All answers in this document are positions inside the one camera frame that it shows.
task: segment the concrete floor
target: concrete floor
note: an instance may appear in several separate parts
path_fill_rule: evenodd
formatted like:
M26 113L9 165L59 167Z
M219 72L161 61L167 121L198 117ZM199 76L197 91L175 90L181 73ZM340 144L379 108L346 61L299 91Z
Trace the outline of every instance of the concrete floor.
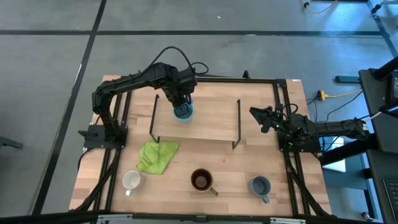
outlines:
M0 29L91 30L100 2L3 0ZM314 1L311 7L318 11L328 4ZM383 6L378 14L398 47L396 7ZM339 2L327 12L313 15L302 9L299 0L112 0L106 3L99 30L379 31L365 3ZM8 147L0 151L0 217L30 212L87 41L86 35L0 35L0 135L25 143L22 151ZM317 90L331 95L356 90L359 85L334 83L334 76L355 76L360 69L380 67L392 58L380 36L97 36L44 213L68 210L83 145L77 131L86 129L91 120L91 92L102 76L136 73L168 45L180 47L192 61L205 62L212 75L241 77L248 70L256 78L301 79L307 98L313 98ZM186 67L173 51L161 61ZM318 120L326 119L329 111L352 97L319 103ZM309 109L313 117L313 105ZM360 96L333 113L330 121L367 113ZM360 219L357 214L363 205L349 201L359 198L364 203L364 199L347 192L328 189L333 213ZM342 209L348 205L352 209Z

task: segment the yellow cable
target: yellow cable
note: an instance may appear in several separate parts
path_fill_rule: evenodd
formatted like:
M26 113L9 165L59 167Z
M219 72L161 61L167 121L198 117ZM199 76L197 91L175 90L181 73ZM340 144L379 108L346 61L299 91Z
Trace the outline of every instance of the yellow cable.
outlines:
M357 93L357 92L359 92L359 91L362 91L362 89L358 89L358 90L351 91L351 92L348 92L348 93L343 93L343 94L336 95L336 96L329 96L329 95L325 94L325 98L337 98L337 97L349 95L349 94L352 94L352 93Z
M329 9L332 5L334 5L334 4L336 4L336 3L337 3L337 0L335 0L333 3L331 3L330 6L328 6L326 9L324 9L324 10L322 10L322 11L319 11L319 12L314 12L314 11L311 9L310 5L307 5L306 8L307 8L310 12L312 12L312 13L314 13L314 14L319 14L319 13L325 12L327 9Z

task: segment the mug handle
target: mug handle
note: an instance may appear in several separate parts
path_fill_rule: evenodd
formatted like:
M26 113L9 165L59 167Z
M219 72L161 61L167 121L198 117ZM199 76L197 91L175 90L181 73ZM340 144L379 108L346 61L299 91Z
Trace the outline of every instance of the mug handle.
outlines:
M126 191L126 196L131 196L132 193L134 193L134 191L132 191L132 190L127 190L127 191Z
M209 191L213 193L215 196L218 196L218 192L213 187L210 187Z
M269 198L268 198L268 196L263 196L261 199L262 199L262 202L264 202L264 203L269 203Z

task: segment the wooden table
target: wooden table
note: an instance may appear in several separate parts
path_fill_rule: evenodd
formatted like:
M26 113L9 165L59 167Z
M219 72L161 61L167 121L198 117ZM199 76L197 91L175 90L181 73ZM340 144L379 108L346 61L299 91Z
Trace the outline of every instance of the wooden table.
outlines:
M107 75L104 80L118 77ZM298 113L308 114L301 81L287 80L287 87L290 102L298 105ZM283 103L282 90L279 93ZM121 178L125 171L136 169L141 147L152 141L149 126L156 94L160 99L165 98L162 90L150 87L132 93L127 119L129 132L119 162L111 205L113 212L292 216L284 159L279 151L276 132L270 129L267 134L261 133L261 126L249 113L250 106L274 107L273 87L266 83L198 83L194 99L206 97L232 103L241 100L241 142L232 150L231 141L161 137L161 141L180 143L175 157L162 175L142 173L145 178L143 188L131 197L125 196ZM122 109L118 116L121 120ZM214 129L217 133L219 127L215 125ZM94 149L82 159L70 208L79 206L97 184L103 155L104 149ZM310 153L300 153L300 156L307 188L322 208L330 213L319 161ZM191 186L190 175L198 168L212 173L218 197L209 192L197 192ZM248 181L256 175L264 175L271 181L269 204L262 203L248 191ZM300 191L297 186L295 188L298 209L303 213ZM105 185L100 208L104 208L107 191L108 186Z

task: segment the green towel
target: green towel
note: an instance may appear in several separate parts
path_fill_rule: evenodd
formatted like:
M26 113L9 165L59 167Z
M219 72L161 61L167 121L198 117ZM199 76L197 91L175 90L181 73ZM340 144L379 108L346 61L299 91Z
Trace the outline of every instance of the green towel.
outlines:
M139 151L137 168L149 174L163 174L178 149L178 142L147 142Z

